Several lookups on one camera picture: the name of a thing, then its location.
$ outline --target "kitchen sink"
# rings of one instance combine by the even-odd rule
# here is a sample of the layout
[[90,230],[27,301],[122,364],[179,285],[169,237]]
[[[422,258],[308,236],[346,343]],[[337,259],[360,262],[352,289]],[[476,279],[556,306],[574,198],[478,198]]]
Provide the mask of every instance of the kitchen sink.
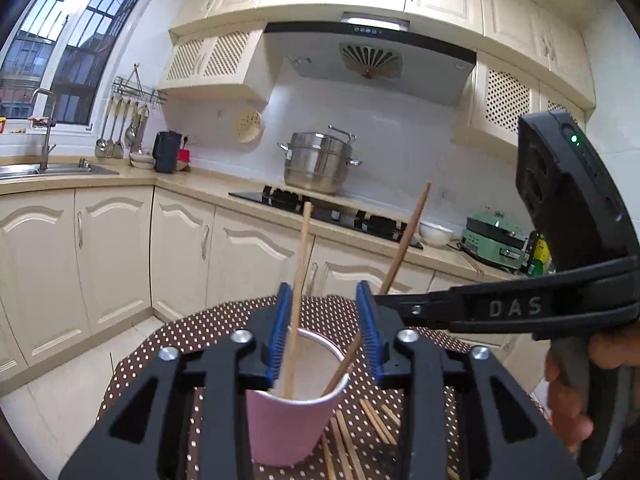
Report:
[[0,166],[0,181],[13,178],[29,178],[32,176],[96,174],[118,174],[118,172],[88,164],[84,160],[81,161],[81,164],[49,164],[46,170],[41,170],[39,164],[11,164],[8,166]]

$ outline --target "faucet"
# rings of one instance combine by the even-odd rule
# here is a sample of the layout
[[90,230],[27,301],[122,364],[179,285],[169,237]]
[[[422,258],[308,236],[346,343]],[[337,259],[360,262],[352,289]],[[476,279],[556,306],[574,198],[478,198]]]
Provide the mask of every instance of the faucet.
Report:
[[47,133],[44,136],[44,144],[42,145],[42,152],[40,153],[40,171],[46,171],[47,165],[49,164],[49,153],[57,146],[54,144],[49,147],[49,137],[51,136],[51,128],[56,125],[56,101],[58,100],[58,96],[50,91],[45,90],[44,88],[36,88],[33,94],[31,95],[31,104],[33,105],[36,101],[36,97],[38,94],[44,94],[46,96],[53,97],[53,104],[51,106],[51,117],[42,117],[42,118],[34,118],[31,117],[31,124],[35,126],[39,124],[41,126],[47,127]]

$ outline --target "brown tablecloth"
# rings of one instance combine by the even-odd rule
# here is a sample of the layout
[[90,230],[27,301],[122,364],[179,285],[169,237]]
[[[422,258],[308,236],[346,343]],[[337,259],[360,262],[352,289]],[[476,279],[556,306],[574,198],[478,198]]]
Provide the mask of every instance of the brown tablecloth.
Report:
[[[129,357],[123,359],[111,378],[111,383],[104,394],[104,400],[98,412],[100,415],[118,399],[124,388],[129,386],[137,373],[148,363],[149,359],[162,346],[174,346],[183,352],[198,351],[215,344],[219,337],[225,336],[245,326],[251,313],[262,306],[273,304],[275,296],[257,300],[235,301],[223,303],[210,310],[205,310],[178,321],[169,323],[154,332]],[[302,328],[324,335],[342,352],[346,352],[353,337],[358,331],[354,302],[340,296],[304,297],[302,302]],[[437,344],[457,351],[468,351],[470,346],[447,336],[444,333],[427,329],[419,332],[431,337]],[[362,354],[355,361],[351,381],[345,390],[345,396],[339,407],[347,421],[353,443],[367,480],[390,480],[391,464],[388,450],[381,445],[378,436],[362,411],[359,400],[369,399],[378,411],[380,418],[398,440],[398,428],[381,409],[386,404],[399,418],[402,410],[402,392],[397,390],[379,390],[367,374],[367,366]],[[190,452],[187,455],[187,479],[198,478],[198,441],[202,419],[200,408],[204,388],[196,388],[194,407],[191,413]],[[453,391],[447,388],[447,431],[449,436],[449,466],[458,469],[458,428],[456,425]],[[343,478],[342,466],[338,460],[334,436],[326,431],[329,441],[334,469],[338,480]],[[311,457],[293,468],[274,468],[255,465],[257,480],[324,480],[328,478],[324,453],[321,446],[316,447]]]

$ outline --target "window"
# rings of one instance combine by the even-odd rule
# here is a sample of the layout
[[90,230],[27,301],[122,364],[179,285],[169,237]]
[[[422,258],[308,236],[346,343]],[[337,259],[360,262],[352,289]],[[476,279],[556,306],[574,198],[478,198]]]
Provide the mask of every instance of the window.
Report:
[[31,106],[39,86],[58,95],[59,123],[88,124],[113,45],[138,0],[35,0],[0,66],[0,116],[50,115]]

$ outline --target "green appliance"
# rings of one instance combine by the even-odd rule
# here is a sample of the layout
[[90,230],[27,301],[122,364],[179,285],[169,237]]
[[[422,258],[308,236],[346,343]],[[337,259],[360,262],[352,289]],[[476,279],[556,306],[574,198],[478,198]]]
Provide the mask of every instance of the green appliance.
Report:
[[466,219],[460,248],[479,262],[514,272],[526,262],[527,239],[523,229],[505,219],[504,213],[488,209]]

